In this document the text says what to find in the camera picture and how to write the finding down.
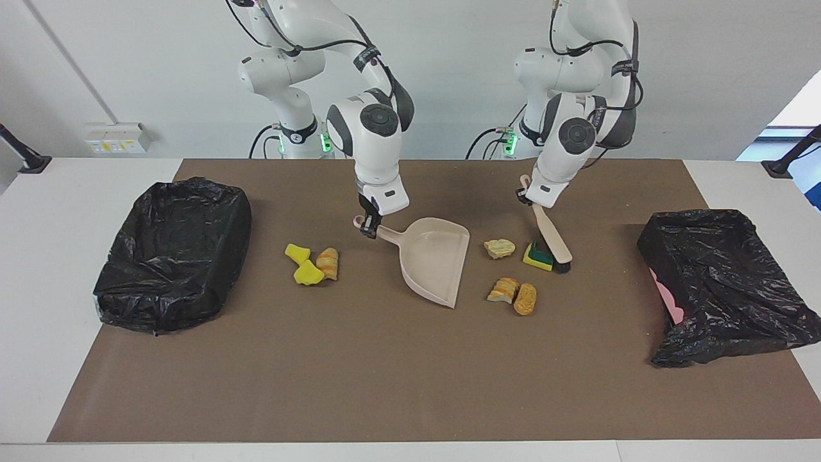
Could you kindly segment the beige hand brush black bristles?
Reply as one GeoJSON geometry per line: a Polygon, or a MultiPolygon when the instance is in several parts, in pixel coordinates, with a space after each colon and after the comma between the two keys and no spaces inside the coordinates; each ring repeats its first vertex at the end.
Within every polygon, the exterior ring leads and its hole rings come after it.
{"type": "MultiPolygon", "coordinates": [[[[530,177],[528,175],[521,175],[520,182],[522,187],[530,187],[530,177]]],[[[536,217],[537,228],[545,241],[543,250],[548,250],[554,256],[554,268],[552,272],[557,274],[566,274],[571,269],[572,255],[567,248],[563,238],[558,233],[556,226],[543,210],[543,207],[534,204],[530,207],[536,217]]]]}

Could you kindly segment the green yellow sponge piece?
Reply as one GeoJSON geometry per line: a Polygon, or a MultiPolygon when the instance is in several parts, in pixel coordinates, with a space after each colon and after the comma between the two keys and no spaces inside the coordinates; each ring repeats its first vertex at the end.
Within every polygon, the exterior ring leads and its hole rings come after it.
{"type": "Polygon", "coordinates": [[[526,246],[522,261],[525,265],[541,270],[552,271],[555,260],[551,252],[543,250],[539,247],[539,243],[533,240],[526,246]]]}

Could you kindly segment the beige plastic dustpan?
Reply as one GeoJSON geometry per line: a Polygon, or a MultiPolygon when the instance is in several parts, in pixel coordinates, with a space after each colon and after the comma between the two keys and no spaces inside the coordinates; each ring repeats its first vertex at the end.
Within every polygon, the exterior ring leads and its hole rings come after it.
{"type": "Polygon", "coordinates": [[[404,281],[417,295],[455,308],[470,243],[466,227],[427,217],[403,232],[379,225],[377,237],[398,246],[404,281]]]}

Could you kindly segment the chunky yellow sponge piece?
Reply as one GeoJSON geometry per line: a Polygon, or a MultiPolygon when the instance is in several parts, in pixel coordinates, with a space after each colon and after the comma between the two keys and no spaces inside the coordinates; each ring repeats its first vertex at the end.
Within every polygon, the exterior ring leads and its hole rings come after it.
{"type": "Polygon", "coordinates": [[[325,272],[317,268],[310,259],[302,261],[293,273],[293,279],[302,286],[315,286],[325,280],[325,277],[325,272]]]}

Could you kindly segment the orange striped toy croissant piece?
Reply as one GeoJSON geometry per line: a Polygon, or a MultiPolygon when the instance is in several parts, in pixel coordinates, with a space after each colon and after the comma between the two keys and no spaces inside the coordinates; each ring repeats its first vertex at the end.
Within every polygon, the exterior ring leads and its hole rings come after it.
{"type": "Polygon", "coordinates": [[[519,287],[521,287],[521,284],[515,280],[515,278],[499,278],[485,299],[490,302],[507,302],[507,304],[513,304],[519,287]]]}

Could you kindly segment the brown oval toy bread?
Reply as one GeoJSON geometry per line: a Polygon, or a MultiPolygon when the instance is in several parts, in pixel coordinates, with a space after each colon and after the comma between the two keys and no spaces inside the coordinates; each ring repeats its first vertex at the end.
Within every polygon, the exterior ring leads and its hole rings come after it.
{"type": "Polygon", "coordinates": [[[536,310],[537,290],[533,284],[524,283],[519,287],[513,308],[519,316],[530,316],[536,310]]]}

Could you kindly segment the pink plastic bin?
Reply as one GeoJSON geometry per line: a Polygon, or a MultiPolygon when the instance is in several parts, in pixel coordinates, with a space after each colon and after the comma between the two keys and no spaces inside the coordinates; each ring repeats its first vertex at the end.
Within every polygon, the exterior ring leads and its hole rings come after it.
{"type": "Polygon", "coordinates": [[[683,319],[685,318],[684,309],[679,306],[677,301],[675,301],[674,295],[669,290],[669,288],[666,287],[660,281],[660,279],[659,279],[659,277],[657,277],[657,274],[655,273],[655,271],[652,268],[649,268],[648,270],[649,270],[651,276],[654,279],[654,283],[657,286],[657,290],[659,290],[661,299],[664,303],[664,306],[666,307],[666,310],[668,311],[668,314],[669,314],[669,316],[672,320],[672,323],[674,325],[680,324],[680,322],[682,322],[683,319]]]}

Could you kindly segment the left black bag bin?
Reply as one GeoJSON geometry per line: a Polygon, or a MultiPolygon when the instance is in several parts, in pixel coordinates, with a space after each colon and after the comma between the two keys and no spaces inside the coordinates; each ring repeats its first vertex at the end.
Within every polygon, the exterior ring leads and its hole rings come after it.
{"type": "Polygon", "coordinates": [[[221,312],[241,274],[246,193],[202,176],[155,182],[135,200],[93,290],[100,322],[166,334],[221,312]]]}

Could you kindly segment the black plastic trash bag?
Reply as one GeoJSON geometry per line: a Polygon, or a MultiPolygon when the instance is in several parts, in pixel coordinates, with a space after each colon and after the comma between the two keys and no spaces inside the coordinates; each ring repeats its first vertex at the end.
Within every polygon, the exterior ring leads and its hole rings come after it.
{"type": "Polygon", "coordinates": [[[685,311],[678,325],[666,314],[654,365],[706,364],[821,342],[821,316],[806,305],[741,211],[654,213],[637,246],[685,311]]]}

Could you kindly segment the brown paper table mat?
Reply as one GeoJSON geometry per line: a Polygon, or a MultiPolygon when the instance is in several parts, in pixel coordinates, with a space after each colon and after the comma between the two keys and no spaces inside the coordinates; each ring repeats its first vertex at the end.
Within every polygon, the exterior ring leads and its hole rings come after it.
{"type": "Polygon", "coordinates": [[[218,318],[175,334],[101,327],[49,441],[466,441],[821,438],[821,402],[789,351],[688,368],[649,360],[663,302],[636,246],[655,212],[706,205],[675,160],[604,160],[550,215],[573,254],[521,262],[528,161],[404,161],[410,207],[385,219],[460,223],[457,306],[408,289],[398,249],[351,227],[346,161],[186,160],[246,192],[250,248],[218,318]],[[487,256],[510,239],[517,254],[487,256]],[[336,248],[338,280],[302,286],[288,243],[336,248]],[[536,310],[485,298],[502,277],[536,310]]]}

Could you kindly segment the bright window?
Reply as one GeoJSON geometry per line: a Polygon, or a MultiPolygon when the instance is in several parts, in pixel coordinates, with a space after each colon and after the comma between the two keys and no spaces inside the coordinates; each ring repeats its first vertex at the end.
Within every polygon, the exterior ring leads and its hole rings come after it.
{"type": "MultiPolygon", "coordinates": [[[[783,108],[737,161],[779,160],[821,124],[821,70],[783,108]]],[[[810,144],[791,162],[789,175],[806,199],[821,213],[821,140],[810,144]]]]}

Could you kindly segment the black clamp mount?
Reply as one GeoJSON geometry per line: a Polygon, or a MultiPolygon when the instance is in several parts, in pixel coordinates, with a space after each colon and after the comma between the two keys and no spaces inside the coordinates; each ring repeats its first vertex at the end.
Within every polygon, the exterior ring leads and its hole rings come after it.
{"type": "Polygon", "coordinates": [[[798,141],[792,149],[789,149],[783,157],[777,160],[762,160],[760,164],[771,178],[792,179],[788,169],[792,162],[804,155],[809,155],[813,150],[821,148],[821,124],[812,128],[811,131],[798,141]]]}
{"type": "Polygon", "coordinates": [[[17,139],[3,123],[0,123],[0,139],[4,140],[21,159],[22,167],[18,170],[21,175],[37,175],[43,172],[53,160],[52,156],[38,154],[33,148],[17,139]]]}

